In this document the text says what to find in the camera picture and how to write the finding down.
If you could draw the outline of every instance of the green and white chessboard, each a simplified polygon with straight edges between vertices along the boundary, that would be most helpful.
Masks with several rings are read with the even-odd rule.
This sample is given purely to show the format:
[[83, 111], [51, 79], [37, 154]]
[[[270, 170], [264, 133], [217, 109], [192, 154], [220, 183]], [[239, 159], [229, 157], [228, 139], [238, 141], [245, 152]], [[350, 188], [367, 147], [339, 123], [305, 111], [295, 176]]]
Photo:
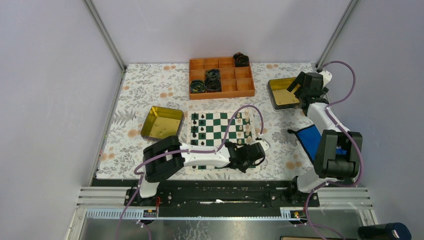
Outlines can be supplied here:
[[[228, 121], [236, 110], [189, 111], [187, 123], [187, 143], [197, 146], [219, 146], [224, 138]], [[252, 144], [256, 139], [253, 115], [248, 109], [240, 111], [229, 127], [226, 142]], [[251, 166], [246, 172], [257, 172], [260, 168]], [[200, 165], [186, 167], [185, 172], [193, 173], [237, 173], [231, 168]]]

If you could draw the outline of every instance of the yellow tray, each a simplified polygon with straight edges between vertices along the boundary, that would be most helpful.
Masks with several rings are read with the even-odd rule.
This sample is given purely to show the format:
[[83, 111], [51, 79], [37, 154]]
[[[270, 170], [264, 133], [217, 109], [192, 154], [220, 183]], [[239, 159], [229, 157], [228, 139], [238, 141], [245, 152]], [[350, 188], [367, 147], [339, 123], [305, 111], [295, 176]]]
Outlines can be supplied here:
[[184, 113], [181, 110], [152, 106], [141, 129], [141, 136], [149, 140], [177, 136], [183, 125], [183, 118]]
[[287, 91], [287, 88], [295, 79], [295, 77], [289, 77], [268, 81], [268, 93], [275, 111], [291, 109], [299, 105], [299, 100], [293, 94], [299, 88], [299, 85], [292, 92]]

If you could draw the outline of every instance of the blue object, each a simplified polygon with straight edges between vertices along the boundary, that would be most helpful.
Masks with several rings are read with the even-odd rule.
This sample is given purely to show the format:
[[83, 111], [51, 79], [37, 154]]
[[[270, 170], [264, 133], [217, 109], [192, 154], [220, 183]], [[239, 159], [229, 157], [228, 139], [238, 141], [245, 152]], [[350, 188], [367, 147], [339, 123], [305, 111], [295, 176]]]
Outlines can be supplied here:
[[[321, 141], [321, 134], [318, 131], [318, 128], [315, 125], [311, 125], [298, 131], [289, 129], [287, 130], [287, 132], [289, 134], [296, 135], [310, 161], [313, 163], [315, 160], [315, 156], [317, 155], [318, 146], [320, 145]], [[338, 148], [336, 149], [336, 154], [345, 155], [346, 151]]]

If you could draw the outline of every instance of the white wall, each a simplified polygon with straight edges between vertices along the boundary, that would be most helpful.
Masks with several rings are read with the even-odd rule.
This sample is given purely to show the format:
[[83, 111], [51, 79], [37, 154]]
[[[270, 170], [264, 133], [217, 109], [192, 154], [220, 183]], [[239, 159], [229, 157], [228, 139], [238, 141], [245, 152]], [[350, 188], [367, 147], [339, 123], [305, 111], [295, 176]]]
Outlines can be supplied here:
[[94, 0], [123, 60], [315, 62], [349, 0]]
[[81, 0], [0, 3], [0, 239], [63, 239], [120, 70]]
[[[338, 118], [363, 135], [363, 184], [381, 223], [402, 222], [424, 239], [423, 67], [424, 1], [361, 1], [328, 60], [356, 72], [350, 99], [335, 106]], [[332, 101], [344, 97], [352, 76], [328, 67]]]

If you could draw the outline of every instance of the floral tablecloth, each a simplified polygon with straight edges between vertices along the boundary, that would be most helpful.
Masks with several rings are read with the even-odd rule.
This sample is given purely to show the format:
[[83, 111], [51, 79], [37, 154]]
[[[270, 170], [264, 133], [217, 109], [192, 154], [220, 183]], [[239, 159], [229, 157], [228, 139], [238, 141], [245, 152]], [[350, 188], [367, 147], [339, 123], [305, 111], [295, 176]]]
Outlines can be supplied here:
[[[136, 179], [133, 171], [143, 160], [143, 149], [152, 144], [140, 136], [140, 131], [151, 106], [184, 111], [185, 118], [179, 135], [186, 142], [187, 112], [194, 110], [234, 110], [246, 104], [258, 107], [263, 115], [264, 138], [270, 149], [260, 170], [253, 173], [189, 174], [181, 169], [174, 180], [291, 180], [312, 168], [312, 163], [294, 134], [313, 123], [300, 109], [274, 111], [267, 92], [271, 79], [296, 77], [300, 71], [312, 72], [311, 63], [252, 63], [253, 97], [190, 100], [188, 94], [189, 64], [130, 64], [100, 156], [98, 179]], [[256, 114], [256, 131], [260, 120]]]

